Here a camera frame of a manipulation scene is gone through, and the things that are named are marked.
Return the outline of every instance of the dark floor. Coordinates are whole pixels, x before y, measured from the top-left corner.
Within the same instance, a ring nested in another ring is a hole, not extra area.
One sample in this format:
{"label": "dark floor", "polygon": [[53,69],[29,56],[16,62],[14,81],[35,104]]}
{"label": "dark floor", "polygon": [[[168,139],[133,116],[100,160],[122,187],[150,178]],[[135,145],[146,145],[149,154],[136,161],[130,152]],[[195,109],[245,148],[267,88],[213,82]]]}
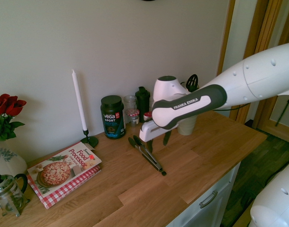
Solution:
{"label": "dark floor", "polygon": [[266,141],[241,162],[221,223],[223,227],[232,227],[273,175],[289,163],[289,143],[262,133],[268,135]]}

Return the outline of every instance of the kitchen tongs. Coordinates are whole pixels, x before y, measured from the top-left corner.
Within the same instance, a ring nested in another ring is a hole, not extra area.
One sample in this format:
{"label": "kitchen tongs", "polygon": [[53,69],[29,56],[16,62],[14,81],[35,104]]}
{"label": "kitchen tongs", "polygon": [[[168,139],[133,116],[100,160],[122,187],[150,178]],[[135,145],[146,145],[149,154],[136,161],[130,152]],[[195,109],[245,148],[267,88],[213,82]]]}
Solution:
{"label": "kitchen tongs", "polygon": [[163,176],[165,176],[167,173],[163,171],[162,166],[159,164],[159,162],[155,159],[155,157],[148,151],[148,149],[145,147],[145,145],[141,142],[141,140],[134,135],[134,139],[131,137],[128,138],[129,143],[132,145],[132,147],[136,148],[137,150],[142,153],[143,157],[154,166],[155,169],[157,169]]}

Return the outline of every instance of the book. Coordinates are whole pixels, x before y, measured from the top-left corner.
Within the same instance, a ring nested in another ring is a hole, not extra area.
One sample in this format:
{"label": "book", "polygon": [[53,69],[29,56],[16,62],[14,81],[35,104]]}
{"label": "book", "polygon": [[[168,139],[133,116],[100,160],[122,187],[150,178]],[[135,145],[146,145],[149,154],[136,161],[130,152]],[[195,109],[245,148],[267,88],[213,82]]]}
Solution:
{"label": "book", "polygon": [[30,185],[44,198],[102,161],[82,142],[28,168]]}
{"label": "book", "polygon": [[36,184],[33,183],[31,176],[28,175],[27,178],[28,178],[28,183],[30,184],[31,188],[34,190],[35,194],[39,197],[41,203],[44,205],[44,207],[46,209],[49,209],[54,204],[56,204],[61,199],[63,199],[65,196],[67,196],[72,191],[74,191],[76,188],[81,186],[83,183],[90,180],[92,177],[94,177],[100,171],[101,171],[101,168],[99,165],[97,165],[93,168],[90,168],[89,170],[84,171],[77,178],[73,179],[69,183],[65,184],[64,186],[60,187],[56,191],[54,191],[54,192],[52,192],[52,193],[50,193],[44,197],[41,195]]}

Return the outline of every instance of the protein powder tub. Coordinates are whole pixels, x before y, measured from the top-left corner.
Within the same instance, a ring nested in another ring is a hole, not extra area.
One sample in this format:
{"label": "protein powder tub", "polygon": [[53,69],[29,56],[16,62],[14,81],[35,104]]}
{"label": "protein powder tub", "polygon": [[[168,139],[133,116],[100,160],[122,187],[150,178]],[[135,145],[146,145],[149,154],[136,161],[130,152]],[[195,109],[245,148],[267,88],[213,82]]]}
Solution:
{"label": "protein powder tub", "polygon": [[102,123],[106,137],[119,139],[126,134],[124,105],[119,96],[106,96],[101,100]]}

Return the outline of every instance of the glass pitcher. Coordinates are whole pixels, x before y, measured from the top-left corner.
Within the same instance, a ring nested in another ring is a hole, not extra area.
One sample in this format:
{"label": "glass pitcher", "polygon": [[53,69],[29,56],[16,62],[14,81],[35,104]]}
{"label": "glass pitcher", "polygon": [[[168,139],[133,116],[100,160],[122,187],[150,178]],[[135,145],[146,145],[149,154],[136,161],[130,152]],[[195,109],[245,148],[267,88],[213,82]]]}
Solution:
{"label": "glass pitcher", "polygon": [[[22,177],[24,185],[19,188],[16,179]],[[25,174],[17,174],[15,177],[11,175],[0,175],[0,207],[3,210],[2,215],[15,213],[20,216],[22,209],[30,200],[26,199],[24,192],[27,188],[27,177]]]}

